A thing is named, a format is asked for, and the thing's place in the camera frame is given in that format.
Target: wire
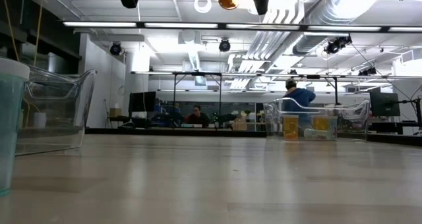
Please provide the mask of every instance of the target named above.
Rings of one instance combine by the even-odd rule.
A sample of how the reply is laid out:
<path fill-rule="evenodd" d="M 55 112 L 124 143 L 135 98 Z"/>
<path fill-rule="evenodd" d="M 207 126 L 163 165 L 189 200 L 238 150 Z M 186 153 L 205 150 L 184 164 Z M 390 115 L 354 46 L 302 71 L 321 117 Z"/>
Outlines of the wire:
<path fill-rule="evenodd" d="M 38 29 L 37 29 L 37 39 L 36 39 L 36 42 L 35 42 L 34 67 L 36 66 L 36 63 L 37 63 L 38 43 L 40 42 L 42 3 L 43 3 L 43 0 L 41 0 L 41 3 L 40 3 L 40 15 L 38 16 Z"/>
<path fill-rule="evenodd" d="M 363 56 L 362 55 L 362 53 L 353 45 L 353 44 L 351 44 L 355 49 L 356 49 L 356 51 L 362 56 L 362 58 L 364 59 L 364 60 L 366 60 L 366 62 L 369 64 L 369 65 L 371 65 L 371 63 L 368 61 L 368 59 L 367 58 L 365 58 L 365 56 Z M 377 71 L 377 73 L 379 73 L 381 76 L 384 76 L 384 75 L 382 75 L 381 73 L 380 73 L 380 71 L 378 71 L 378 69 L 376 68 L 376 67 L 374 67 L 375 68 L 375 70 Z M 407 97 L 408 98 L 408 100 L 410 100 L 411 101 L 411 98 L 409 97 L 409 96 L 407 96 L 404 92 L 402 92 L 401 91 L 401 89 L 399 89 L 397 86 L 395 86 L 393 83 L 391 83 L 391 81 L 389 81 L 389 79 L 387 79 L 387 78 L 385 78 L 385 80 L 388 82 L 388 83 L 390 83 L 391 84 L 391 86 L 393 86 L 397 91 L 399 91 L 400 93 L 402 93 L 405 97 Z M 415 108 L 415 106 L 413 105 L 413 103 L 410 103 L 410 105 L 413 107 L 413 110 L 415 111 L 415 114 L 416 114 L 416 117 L 417 117 L 417 111 L 416 111 L 416 108 Z"/>
<path fill-rule="evenodd" d="M 4 2 L 5 2 L 5 8 L 6 8 L 7 22 L 9 23 L 9 30 L 11 31 L 13 49 L 15 50 L 16 60 L 19 62 L 18 48 L 16 47 L 15 36 L 13 34 L 13 28 L 12 28 L 12 23 L 11 23 L 11 16 L 10 16 L 10 13 L 9 13 L 9 7 L 7 5 L 7 0 L 4 0 Z"/>

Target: dark hair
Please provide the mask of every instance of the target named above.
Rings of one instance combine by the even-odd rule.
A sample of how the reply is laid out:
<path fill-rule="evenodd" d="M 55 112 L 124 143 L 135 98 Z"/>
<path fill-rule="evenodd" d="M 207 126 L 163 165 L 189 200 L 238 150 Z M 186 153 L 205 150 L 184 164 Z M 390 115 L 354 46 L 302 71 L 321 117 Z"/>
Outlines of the dark hair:
<path fill-rule="evenodd" d="M 286 84 L 287 90 L 290 89 L 290 88 L 293 88 L 293 87 L 296 87 L 296 82 L 294 82 L 294 81 L 290 81 Z"/>

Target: person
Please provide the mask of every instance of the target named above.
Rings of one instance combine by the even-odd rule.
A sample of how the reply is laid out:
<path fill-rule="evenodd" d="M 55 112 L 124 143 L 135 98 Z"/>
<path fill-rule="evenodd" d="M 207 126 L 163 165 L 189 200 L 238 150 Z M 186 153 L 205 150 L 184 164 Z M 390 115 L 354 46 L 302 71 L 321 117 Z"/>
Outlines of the person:
<path fill-rule="evenodd" d="M 210 118 L 208 118 L 206 114 L 201 113 L 200 106 L 196 105 L 193 107 L 193 114 L 186 118 L 186 123 L 191 125 L 202 125 L 203 128 L 206 128 L 210 124 Z"/>
<path fill-rule="evenodd" d="M 299 128 L 301 133 L 306 128 L 312 128 L 311 118 L 307 113 L 295 113 L 295 112 L 306 112 L 306 109 L 302 107 L 309 107 L 311 102 L 316 98 L 315 93 L 310 90 L 297 88 L 296 81 L 290 78 L 286 81 L 287 92 L 283 98 L 294 99 L 297 103 L 292 100 L 283 101 L 283 111 L 292 112 L 291 115 L 299 116 Z"/>

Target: computer monitor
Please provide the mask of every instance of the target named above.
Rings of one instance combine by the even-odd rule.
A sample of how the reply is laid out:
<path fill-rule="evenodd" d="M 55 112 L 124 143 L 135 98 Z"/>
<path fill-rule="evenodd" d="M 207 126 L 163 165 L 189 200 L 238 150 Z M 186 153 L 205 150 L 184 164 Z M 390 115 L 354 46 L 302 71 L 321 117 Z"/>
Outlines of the computer monitor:
<path fill-rule="evenodd" d="M 131 93 L 129 114 L 132 112 L 154 112 L 155 92 Z"/>
<path fill-rule="evenodd" d="M 374 116 L 400 116 L 400 106 L 396 93 L 371 92 L 369 95 Z"/>

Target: blue shirt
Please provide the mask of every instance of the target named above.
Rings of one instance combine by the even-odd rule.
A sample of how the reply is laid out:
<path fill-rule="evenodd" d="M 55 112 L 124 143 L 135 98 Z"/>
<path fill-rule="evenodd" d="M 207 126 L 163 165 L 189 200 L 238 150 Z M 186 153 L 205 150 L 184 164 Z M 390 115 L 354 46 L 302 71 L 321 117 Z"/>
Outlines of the blue shirt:
<path fill-rule="evenodd" d="M 298 102 L 299 105 L 303 107 L 309 107 L 311 102 L 315 99 L 316 95 L 312 91 L 296 88 L 294 91 L 290 92 L 289 94 L 283 96 L 283 98 L 291 98 Z M 304 109 L 300 108 L 294 101 L 287 100 L 283 102 L 283 110 L 284 111 L 304 111 Z"/>
<path fill-rule="evenodd" d="M 298 102 L 303 107 L 309 107 L 311 102 L 316 98 L 315 93 L 312 91 L 296 88 L 294 91 L 283 96 L 283 98 L 291 98 Z M 311 126 L 311 118 L 306 113 L 294 113 L 298 111 L 306 111 L 306 109 L 300 108 L 294 101 L 285 100 L 283 101 L 283 111 L 293 112 L 292 115 L 299 116 L 299 126 L 303 129 Z"/>

